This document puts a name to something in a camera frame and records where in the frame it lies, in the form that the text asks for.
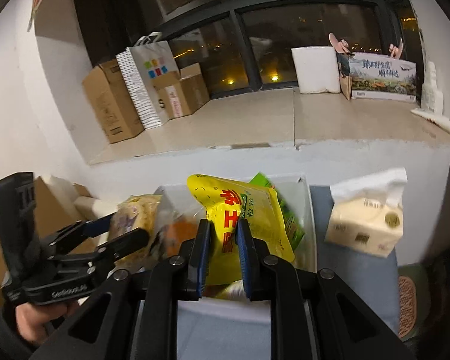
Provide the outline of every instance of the white bottle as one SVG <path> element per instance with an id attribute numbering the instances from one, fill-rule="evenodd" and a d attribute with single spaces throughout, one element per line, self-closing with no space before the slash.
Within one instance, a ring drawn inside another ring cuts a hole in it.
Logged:
<path id="1" fill-rule="evenodd" d="M 443 93 L 437 87 L 437 72 L 432 61 L 427 62 L 422 85 L 422 109 L 432 114 L 443 114 Z"/>

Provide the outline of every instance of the shopping bag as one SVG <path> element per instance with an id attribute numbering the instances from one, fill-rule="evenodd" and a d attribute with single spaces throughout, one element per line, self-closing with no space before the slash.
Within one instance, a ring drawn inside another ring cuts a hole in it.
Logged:
<path id="1" fill-rule="evenodd" d="M 162 126 L 170 120 L 152 79 L 179 70 L 168 42 L 158 41 L 160 35 L 159 32 L 153 32 L 144 36 L 133 47 L 128 47 L 116 56 L 128 92 L 146 130 Z"/>

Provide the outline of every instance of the bag handle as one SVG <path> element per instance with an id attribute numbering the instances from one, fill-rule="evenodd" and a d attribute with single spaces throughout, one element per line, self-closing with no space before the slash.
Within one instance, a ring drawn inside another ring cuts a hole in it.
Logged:
<path id="1" fill-rule="evenodd" d="M 137 42 L 135 42 L 135 44 L 133 45 L 133 47 L 136 46 L 142 46 L 144 44 L 149 44 L 149 43 L 155 43 L 157 42 L 160 38 L 162 37 L 162 33 L 161 32 L 152 32 L 147 36 L 141 36 Z"/>

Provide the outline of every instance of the yellow snack bag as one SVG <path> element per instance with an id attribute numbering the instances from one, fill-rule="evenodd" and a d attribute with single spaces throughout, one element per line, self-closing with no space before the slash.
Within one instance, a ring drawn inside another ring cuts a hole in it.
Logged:
<path id="1" fill-rule="evenodd" d="M 228 284 L 242 278 L 239 250 L 234 242 L 240 218 L 248 220 L 252 236 L 264 240 L 271 254 L 293 261 L 295 256 L 274 189 L 206 175 L 191 175 L 187 186 L 215 225 L 207 285 Z"/>

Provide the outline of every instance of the box with chinese calligraphy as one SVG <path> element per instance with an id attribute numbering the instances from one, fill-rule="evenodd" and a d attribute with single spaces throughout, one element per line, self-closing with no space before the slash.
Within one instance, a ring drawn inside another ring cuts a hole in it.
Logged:
<path id="1" fill-rule="evenodd" d="M 198 63 L 168 72 L 152 80 L 171 119 L 191 115 L 210 100 Z"/>
<path id="2" fill-rule="evenodd" d="M 415 63 L 368 52 L 338 54 L 337 59 L 340 86 L 348 100 L 416 100 Z"/>

